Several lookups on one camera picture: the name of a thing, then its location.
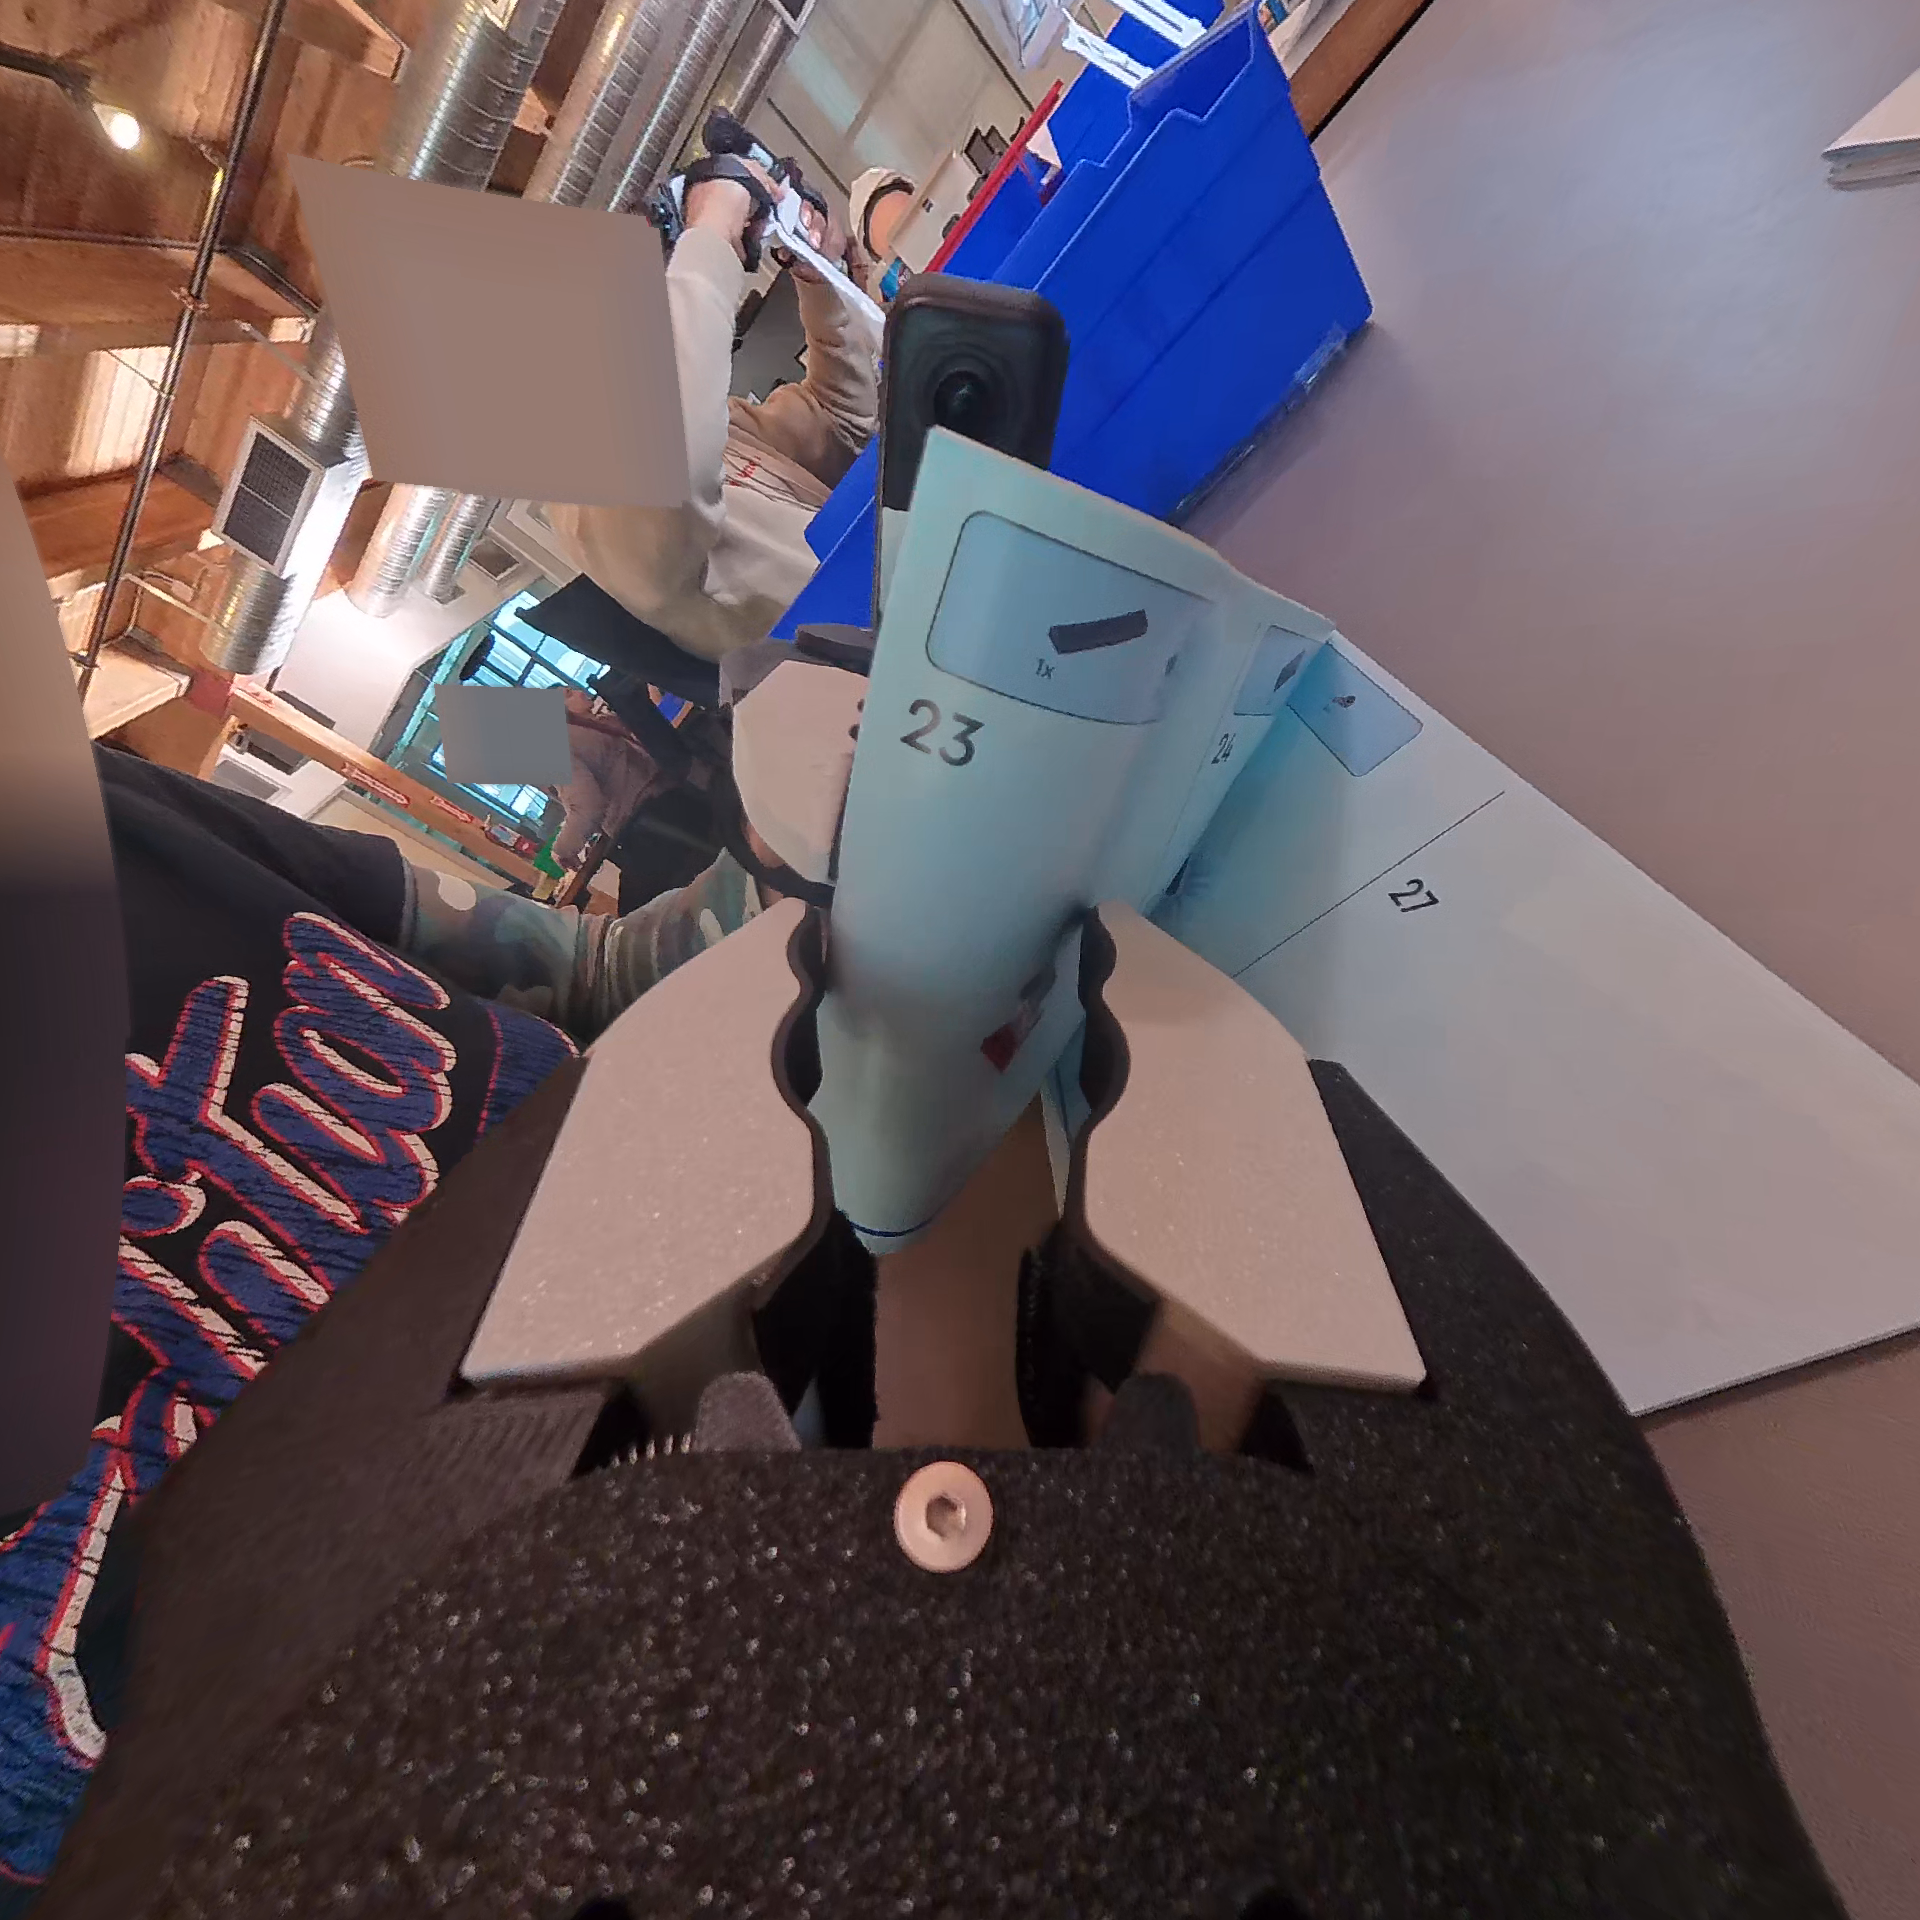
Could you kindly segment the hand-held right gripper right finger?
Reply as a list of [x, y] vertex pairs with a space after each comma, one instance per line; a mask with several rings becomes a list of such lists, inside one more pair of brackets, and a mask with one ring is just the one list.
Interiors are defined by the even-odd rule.
[[1178, 1383], [1204, 1450], [1285, 1385], [1415, 1396], [1425, 1354], [1306, 1049], [1127, 904], [1089, 915], [1071, 1355]]

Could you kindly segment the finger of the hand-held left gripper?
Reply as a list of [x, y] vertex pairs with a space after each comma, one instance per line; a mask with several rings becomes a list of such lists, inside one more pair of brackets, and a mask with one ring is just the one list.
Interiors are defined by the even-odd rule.
[[772, 874], [830, 889], [869, 684], [789, 659], [734, 702], [731, 770], [748, 850]]

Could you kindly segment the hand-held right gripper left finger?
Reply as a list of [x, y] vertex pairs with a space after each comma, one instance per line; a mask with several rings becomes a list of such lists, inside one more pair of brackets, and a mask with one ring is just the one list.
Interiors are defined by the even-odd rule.
[[755, 1367], [755, 1313], [831, 1210], [789, 1063], [820, 998], [822, 920], [766, 907], [589, 1048], [463, 1385], [622, 1385], [654, 1431], [691, 1434], [708, 1380]]

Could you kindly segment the helicopter cover instruction booklet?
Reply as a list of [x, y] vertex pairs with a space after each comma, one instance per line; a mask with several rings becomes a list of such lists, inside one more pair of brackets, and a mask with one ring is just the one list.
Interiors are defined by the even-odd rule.
[[1629, 1411], [1916, 1330], [1916, 1083], [1199, 542], [935, 435], [837, 841], [831, 1192], [923, 1236], [1127, 904], [1339, 1066]]

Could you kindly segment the person's left forearm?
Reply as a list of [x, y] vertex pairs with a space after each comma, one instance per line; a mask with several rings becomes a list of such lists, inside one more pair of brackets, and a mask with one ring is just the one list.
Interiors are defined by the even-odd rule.
[[583, 1046], [782, 902], [731, 856], [620, 918], [537, 904], [411, 862], [403, 874], [399, 956], [459, 992], [540, 1018]]

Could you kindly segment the blue plastic bin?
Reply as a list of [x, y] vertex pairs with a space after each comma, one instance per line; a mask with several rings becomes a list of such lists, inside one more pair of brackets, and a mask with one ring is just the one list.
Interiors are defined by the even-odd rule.
[[1373, 312], [1258, 10], [1197, 10], [1215, 23], [1132, 87], [1110, 155], [1047, 179], [1017, 163], [947, 264], [1061, 312], [1050, 466], [1163, 521]]
[[1127, 130], [1132, 90], [1089, 64], [1065, 87], [1031, 151], [1047, 166], [1071, 170], [1081, 160], [1102, 163]]

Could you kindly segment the black printed shirt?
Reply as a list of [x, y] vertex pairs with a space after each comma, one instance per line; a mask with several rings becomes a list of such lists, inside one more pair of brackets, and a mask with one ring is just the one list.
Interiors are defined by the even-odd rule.
[[51, 1878], [116, 1707], [109, 1551], [477, 1138], [578, 1057], [406, 954], [394, 841], [95, 746], [127, 938], [116, 1280], [86, 1452], [4, 1511], [2, 1883]]

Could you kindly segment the white air vent grille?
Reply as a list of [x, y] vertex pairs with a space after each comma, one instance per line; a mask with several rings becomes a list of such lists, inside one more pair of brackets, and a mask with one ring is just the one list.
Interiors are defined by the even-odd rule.
[[297, 570], [330, 466], [265, 418], [246, 422], [211, 534], [277, 578]]

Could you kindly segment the red car cover instruction booklet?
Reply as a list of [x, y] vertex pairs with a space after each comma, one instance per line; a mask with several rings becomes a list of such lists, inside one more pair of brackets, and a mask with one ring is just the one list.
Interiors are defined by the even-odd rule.
[[1918, 92], [1913, 71], [1825, 154], [1829, 186], [1890, 186], [1918, 179]]

